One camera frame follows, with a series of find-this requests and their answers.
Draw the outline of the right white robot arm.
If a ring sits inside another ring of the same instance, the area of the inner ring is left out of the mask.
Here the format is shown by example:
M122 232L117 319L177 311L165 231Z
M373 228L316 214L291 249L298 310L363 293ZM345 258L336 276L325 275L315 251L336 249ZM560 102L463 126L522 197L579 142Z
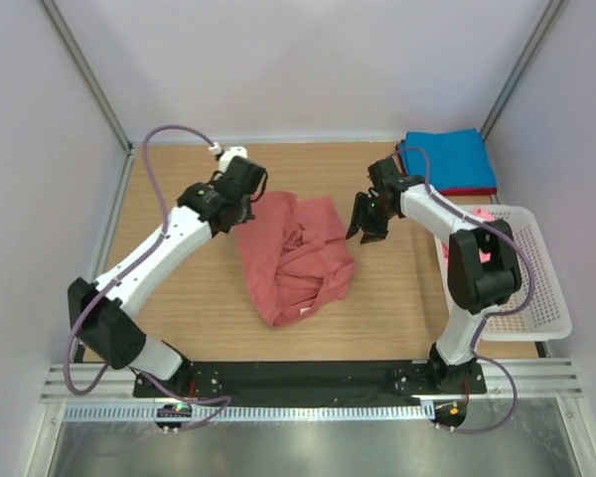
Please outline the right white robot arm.
M481 325L522 287L519 258L510 225L485 221L440 197L420 176L405 176L391 158L368 167L372 186L355 196L346 238L361 243L386 239L388 221L412 219L448 246L446 283L453 307L432 345L427 380L432 389L459 391L472 376Z

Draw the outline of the white plastic basket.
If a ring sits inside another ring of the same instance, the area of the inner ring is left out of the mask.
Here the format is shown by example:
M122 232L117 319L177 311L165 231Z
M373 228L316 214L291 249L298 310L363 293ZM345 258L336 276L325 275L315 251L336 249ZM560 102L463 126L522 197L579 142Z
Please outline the white plastic basket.
M489 319L481 338L489 342L545 342L567 338L572 331L570 314L535 216L523 207L466 205L482 210L512 228L516 244L525 253L534 277L527 308L513 315Z

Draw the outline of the folded red t-shirt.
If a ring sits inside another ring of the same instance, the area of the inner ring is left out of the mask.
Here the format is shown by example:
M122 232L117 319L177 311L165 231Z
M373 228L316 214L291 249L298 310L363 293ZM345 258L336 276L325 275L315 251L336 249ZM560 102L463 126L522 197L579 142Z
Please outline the folded red t-shirt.
M426 176L430 163L430 184L445 196L490 196L497 193L497 180L482 142L456 145L397 144L398 161L407 176Z

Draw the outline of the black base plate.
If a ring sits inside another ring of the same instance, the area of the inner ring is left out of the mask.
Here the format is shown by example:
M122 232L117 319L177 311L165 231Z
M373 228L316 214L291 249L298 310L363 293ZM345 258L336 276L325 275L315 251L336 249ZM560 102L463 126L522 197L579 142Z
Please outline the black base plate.
M212 362L186 360L172 378L162 381L138 376L136 397L160 396L162 389L185 398L227 394L234 400L283 398L294 392L307 398L331 392L357 391L362 397L380 394L483 395L487 391L482 366L474 362L455 372L443 372L425 360Z

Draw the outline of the salmon pink t-shirt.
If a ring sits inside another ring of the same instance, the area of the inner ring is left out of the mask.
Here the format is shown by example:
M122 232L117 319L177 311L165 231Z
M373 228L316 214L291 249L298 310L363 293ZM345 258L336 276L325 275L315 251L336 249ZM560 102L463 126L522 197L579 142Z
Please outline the salmon pink t-shirt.
M236 240L249 297L268 326L299 322L348 296L356 262L332 198L269 192L252 210Z

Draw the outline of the aluminium frame rail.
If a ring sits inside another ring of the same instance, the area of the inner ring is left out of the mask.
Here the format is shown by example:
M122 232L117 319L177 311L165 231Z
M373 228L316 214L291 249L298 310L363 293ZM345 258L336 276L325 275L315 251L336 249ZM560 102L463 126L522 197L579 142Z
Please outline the aluminium frame rail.
M501 364L514 380L521 398L560 398L583 395L580 382L566 359L508 359ZM492 398L509 398L511 385L506 373L491 364L484 364L480 373ZM82 398L86 401L118 401L131 398L135 375L128 370L108 369L99 383ZM51 365L40 393L39 402L57 403L76 399L66 387L63 366Z

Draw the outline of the bright pink t-shirt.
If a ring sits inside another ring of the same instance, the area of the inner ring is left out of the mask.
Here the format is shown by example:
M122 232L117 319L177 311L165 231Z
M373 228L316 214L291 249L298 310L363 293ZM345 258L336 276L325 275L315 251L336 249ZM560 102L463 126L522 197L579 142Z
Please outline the bright pink t-shirt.
M481 219L484 222L491 222L495 219L493 215L491 215L488 211L486 211L484 209L475 210L473 212L473 215L478 217L479 219ZM446 243L442 244L442 253L443 253L443 258L444 258L445 264L449 265L449 246ZM479 255L480 255L481 262L488 262L491 258L491 254L489 252L483 252L480 250Z

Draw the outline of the folded blue t-shirt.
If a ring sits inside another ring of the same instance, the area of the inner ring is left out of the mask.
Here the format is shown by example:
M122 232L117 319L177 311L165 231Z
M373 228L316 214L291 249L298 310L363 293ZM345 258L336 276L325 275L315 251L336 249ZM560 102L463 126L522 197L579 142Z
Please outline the folded blue t-shirt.
M497 180L487 149L476 128L444 133L409 131L398 144L406 175L424 177L430 163L430 184L444 195L493 195Z

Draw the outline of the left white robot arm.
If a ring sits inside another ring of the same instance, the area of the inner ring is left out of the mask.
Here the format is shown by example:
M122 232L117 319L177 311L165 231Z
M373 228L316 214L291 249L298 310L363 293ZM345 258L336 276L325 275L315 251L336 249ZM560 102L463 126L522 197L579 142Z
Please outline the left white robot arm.
M191 383L183 355L148 337L134 318L185 258L252 219L251 205L262 196L267 177L245 148L226 149L211 180L188 187L151 236L94 282L78 278L70 285L76 337L110 368L146 372L166 396L182 396Z

